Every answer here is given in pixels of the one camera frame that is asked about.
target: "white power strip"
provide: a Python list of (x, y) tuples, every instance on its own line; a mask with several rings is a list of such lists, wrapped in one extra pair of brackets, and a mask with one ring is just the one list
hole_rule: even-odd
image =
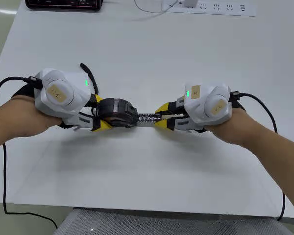
[[(163, 0), (162, 10), (166, 10), (172, 4), (172, 0)], [(168, 12), (198, 13), (233, 16), (256, 16), (256, 5), (247, 2), (227, 1), (198, 1), (196, 7), (185, 7), (184, 0), (179, 0)]]

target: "black cable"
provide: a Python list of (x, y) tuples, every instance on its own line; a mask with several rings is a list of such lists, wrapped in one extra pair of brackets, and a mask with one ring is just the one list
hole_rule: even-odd
[(84, 70), (84, 72), (87, 73), (89, 79), (91, 80), (93, 87), (94, 87), (94, 90), (95, 90), (95, 94), (99, 94), (99, 89), (98, 89), (98, 86), (95, 81), (95, 77), (94, 77), (93, 73), (90, 71), (90, 69), (84, 63), (80, 63), (79, 65)]
[[(278, 134), (278, 129), (276, 127), (276, 123), (275, 123), (273, 115), (271, 114), (270, 110), (266, 107), (266, 105), (259, 98), (257, 98), (256, 96), (254, 96), (252, 94), (248, 94), (248, 93), (236, 93), (236, 95), (237, 95), (236, 99), (240, 99), (240, 97), (243, 97), (243, 96), (248, 96), (248, 97), (256, 100), (265, 109), (267, 114), (270, 116), (272, 124), (273, 124), (273, 128), (274, 128), (274, 132)], [(283, 214), (284, 214), (284, 210), (285, 210), (285, 193), (282, 192), (282, 210), (281, 210), (280, 216), (277, 218), (277, 221), (280, 221), (282, 219)]]
[[(29, 82), (30, 80), (28, 78), (24, 78), (24, 77), (8, 77), (4, 80), (2, 80), (0, 82), (0, 88), (1, 86), (6, 83), (7, 81), (11, 81), (11, 80), (19, 80), (19, 81), (24, 81), (24, 82)], [(6, 208), (6, 191), (7, 191), (7, 177), (6, 177), (6, 165), (7, 165), (7, 153), (6, 153), (6, 145), (5, 143), (2, 144), (2, 147), (3, 147), (3, 200), (2, 200), (2, 203), (3, 203), (3, 210), (4, 210), (4, 213), (5, 214), (30, 214), (30, 215), (33, 215), (33, 216), (37, 216), (37, 217), (40, 217), (40, 218), (43, 218), (43, 219), (47, 219), (49, 221), (51, 221), (54, 226), (56, 227), (56, 229), (58, 229), (58, 226), (57, 224), (50, 218), (46, 217), (46, 216), (43, 216), (43, 215), (40, 215), (40, 214), (36, 214), (36, 213), (31, 213), (31, 212), (8, 212), (7, 211), (7, 208)]]

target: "power plug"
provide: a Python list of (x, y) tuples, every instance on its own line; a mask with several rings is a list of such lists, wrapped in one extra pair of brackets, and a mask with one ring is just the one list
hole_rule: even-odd
[(185, 7), (196, 7), (198, 0), (184, 0)]

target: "sticker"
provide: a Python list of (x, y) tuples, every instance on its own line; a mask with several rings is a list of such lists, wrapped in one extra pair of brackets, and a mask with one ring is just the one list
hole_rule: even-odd
[(47, 92), (59, 103), (62, 103), (67, 98), (67, 96), (56, 85), (49, 87)]
[(191, 99), (198, 99), (200, 96), (200, 86), (192, 86)]
[(226, 105), (226, 102), (223, 99), (220, 99), (216, 105), (210, 110), (213, 115), (217, 115), (221, 109), (223, 109)]

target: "white table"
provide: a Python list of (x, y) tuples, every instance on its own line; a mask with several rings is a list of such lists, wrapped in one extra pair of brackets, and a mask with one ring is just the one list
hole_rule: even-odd
[[(258, 1), (255, 18), (151, 18), (132, 0), (106, 2), (99, 13), (35, 12), (22, 3), (0, 57), (0, 81), (48, 67), (80, 71), (83, 62), (102, 97), (124, 98), (141, 113), (180, 97), (186, 81), (224, 82), (259, 96), (294, 141), (294, 1), (288, 15), (283, 7), (282, 0)], [(1, 103), (20, 86), (6, 84)], [(271, 128), (260, 105), (242, 104)], [(8, 202), (261, 216), (281, 210), (281, 190), (257, 158), (210, 133), (54, 127), (7, 148)], [(0, 148), (0, 201), (1, 171)], [(289, 200), (285, 216), (294, 217)]]

